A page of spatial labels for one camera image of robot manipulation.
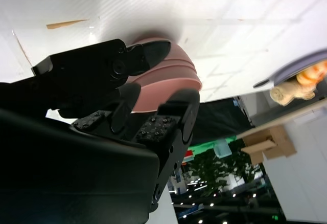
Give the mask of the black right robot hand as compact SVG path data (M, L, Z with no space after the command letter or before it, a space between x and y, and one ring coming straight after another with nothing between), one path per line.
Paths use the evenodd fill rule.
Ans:
M128 126L130 76L168 56L168 40L120 39L48 56L1 84L1 223L146 223L192 141L199 92L180 88Z

